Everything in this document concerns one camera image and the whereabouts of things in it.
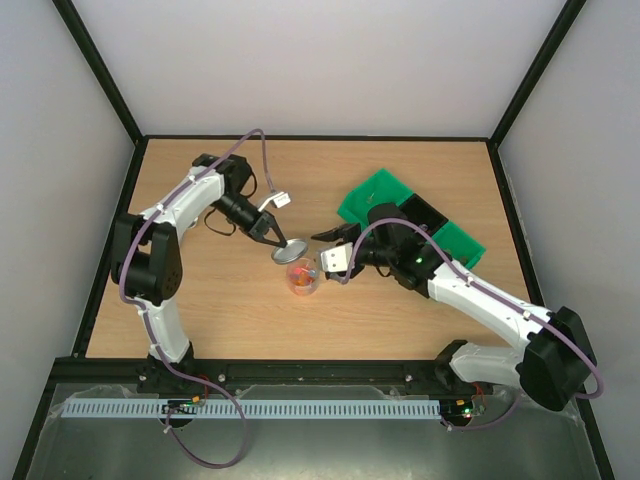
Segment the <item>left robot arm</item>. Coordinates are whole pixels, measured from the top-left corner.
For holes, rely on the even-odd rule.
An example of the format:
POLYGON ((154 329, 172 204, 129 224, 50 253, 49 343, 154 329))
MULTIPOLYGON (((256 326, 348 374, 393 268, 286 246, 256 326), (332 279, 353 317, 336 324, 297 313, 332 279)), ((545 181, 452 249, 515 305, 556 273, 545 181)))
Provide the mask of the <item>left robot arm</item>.
POLYGON ((180 244, 186 231, 209 207, 224 214, 257 243, 284 247, 287 240, 275 217, 242 194, 254 172, 246 158, 221 160, 203 154, 186 177, 154 206, 137 215, 125 213, 114 225, 111 277, 125 302, 143 318, 149 354, 173 364, 191 350, 175 296, 183 268, 180 244))

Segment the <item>round white lid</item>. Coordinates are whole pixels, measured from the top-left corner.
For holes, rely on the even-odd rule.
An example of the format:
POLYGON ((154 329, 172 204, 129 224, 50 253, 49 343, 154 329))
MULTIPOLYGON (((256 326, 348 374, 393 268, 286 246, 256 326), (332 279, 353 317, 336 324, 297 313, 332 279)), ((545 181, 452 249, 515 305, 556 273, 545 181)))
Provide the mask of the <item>round white lid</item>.
POLYGON ((289 239, 284 247, 275 247, 271 258, 278 265, 286 265, 299 260, 307 251, 307 241, 301 238, 294 238, 289 239))

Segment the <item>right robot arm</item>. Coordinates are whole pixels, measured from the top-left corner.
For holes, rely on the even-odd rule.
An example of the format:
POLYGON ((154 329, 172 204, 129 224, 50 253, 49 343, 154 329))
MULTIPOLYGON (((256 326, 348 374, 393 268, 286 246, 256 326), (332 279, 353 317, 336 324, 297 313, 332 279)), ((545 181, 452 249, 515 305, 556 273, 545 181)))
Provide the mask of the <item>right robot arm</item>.
POLYGON ((344 223, 312 238, 326 245, 317 268, 327 279, 347 284, 367 266, 385 267, 403 288, 462 312, 505 341, 503 347, 448 345, 436 367, 443 389, 474 382, 521 388, 551 411, 602 394, 595 354, 575 311, 532 304, 481 279, 436 233, 404 207, 382 203, 369 210, 367 223, 344 223))

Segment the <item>green bin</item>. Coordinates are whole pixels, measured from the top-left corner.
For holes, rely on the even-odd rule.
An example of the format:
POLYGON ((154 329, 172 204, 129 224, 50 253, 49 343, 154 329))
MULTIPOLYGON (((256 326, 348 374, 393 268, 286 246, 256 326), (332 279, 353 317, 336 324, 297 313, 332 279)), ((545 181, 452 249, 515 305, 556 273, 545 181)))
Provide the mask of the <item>green bin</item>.
POLYGON ((386 169, 380 169, 363 183, 351 190, 337 213, 346 223, 369 225, 368 212, 377 205, 394 203, 401 205, 413 191, 386 169))
POLYGON ((448 221, 434 234, 433 239, 439 247, 471 270, 482 258, 486 248, 461 229, 457 224, 448 221))

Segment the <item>clear plastic cup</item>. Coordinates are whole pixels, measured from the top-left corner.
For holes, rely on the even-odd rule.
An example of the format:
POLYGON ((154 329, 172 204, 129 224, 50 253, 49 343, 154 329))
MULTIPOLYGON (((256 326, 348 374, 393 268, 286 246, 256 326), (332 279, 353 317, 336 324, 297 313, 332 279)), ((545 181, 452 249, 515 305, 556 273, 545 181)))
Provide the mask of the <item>clear plastic cup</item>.
POLYGON ((320 285, 320 275, 316 262, 308 258, 300 258, 287 266, 286 284, 297 296, 313 294, 320 285))

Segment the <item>near green bin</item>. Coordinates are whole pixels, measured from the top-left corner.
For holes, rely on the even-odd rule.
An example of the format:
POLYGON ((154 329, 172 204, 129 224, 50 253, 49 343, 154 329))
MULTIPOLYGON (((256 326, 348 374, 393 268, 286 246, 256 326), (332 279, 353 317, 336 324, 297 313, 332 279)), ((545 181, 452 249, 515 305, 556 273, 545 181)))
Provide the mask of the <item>near green bin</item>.
POLYGON ((434 234, 433 239, 439 247, 471 270, 482 258, 486 248, 461 229, 457 224, 448 221, 434 234))

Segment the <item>candies in cup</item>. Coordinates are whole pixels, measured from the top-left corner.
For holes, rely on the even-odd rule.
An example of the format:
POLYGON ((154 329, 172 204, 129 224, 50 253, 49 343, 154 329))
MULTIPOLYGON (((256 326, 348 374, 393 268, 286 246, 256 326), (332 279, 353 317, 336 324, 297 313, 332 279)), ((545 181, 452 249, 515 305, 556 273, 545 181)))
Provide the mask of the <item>candies in cup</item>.
POLYGON ((287 278, 295 289, 307 288, 315 285, 317 273, 314 267, 308 265, 293 266, 288 270, 287 278))

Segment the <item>black middle bin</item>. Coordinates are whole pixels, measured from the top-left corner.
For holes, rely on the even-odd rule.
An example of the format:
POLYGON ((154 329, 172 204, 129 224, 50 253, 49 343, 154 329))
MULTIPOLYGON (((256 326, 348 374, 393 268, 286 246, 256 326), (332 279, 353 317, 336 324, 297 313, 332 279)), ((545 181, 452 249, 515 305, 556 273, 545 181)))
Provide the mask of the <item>black middle bin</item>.
POLYGON ((408 221, 431 236, 449 221, 446 216, 417 194, 412 194, 399 206, 399 209, 408 221))

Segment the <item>far green bin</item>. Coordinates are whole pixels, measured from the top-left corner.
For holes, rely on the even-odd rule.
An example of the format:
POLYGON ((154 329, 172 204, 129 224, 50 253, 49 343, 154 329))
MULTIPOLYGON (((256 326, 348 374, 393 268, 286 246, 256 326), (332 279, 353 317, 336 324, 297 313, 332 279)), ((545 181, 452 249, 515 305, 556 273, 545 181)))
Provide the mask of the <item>far green bin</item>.
POLYGON ((413 191, 386 169, 380 169, 363 183, 351 190, 337 213, 346 223, 369 225, 368 212, 377 205, 394 203, 401 205, 413 191))

